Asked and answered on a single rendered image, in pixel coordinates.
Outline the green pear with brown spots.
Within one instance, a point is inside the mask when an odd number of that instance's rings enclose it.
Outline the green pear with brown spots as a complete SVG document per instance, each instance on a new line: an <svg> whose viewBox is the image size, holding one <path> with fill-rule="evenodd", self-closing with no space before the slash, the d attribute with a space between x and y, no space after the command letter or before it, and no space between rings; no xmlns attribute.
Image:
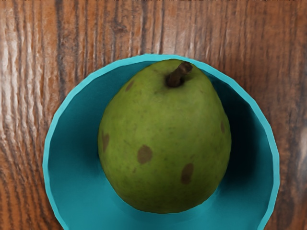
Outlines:
<svg viewBox="0 0 307 230"><path fill-rule="evenodd" d="M207 200L225 175L231 145L209 78L179 59L135 74L108 103L98 131L100 162L117 195L159 214Z"/></svg>

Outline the teal bowl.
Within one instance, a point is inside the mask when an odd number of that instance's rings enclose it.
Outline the teal bowl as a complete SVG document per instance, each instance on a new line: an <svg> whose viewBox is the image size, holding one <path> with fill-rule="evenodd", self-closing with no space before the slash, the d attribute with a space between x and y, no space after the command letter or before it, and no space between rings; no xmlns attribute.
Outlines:
<svg viewBox="0 0 307 230"><path fill-rule="evenodd" d="M64 230L264 230L280 185L280 157L270 124L232 78L191 60L210 79L232 132L226 174L203 204L177 214L142 212L115 193L101 168L97 132L106 104L137 71L171 55L144 54L91 73L55 112L45 139L43 174Z"/></svg>

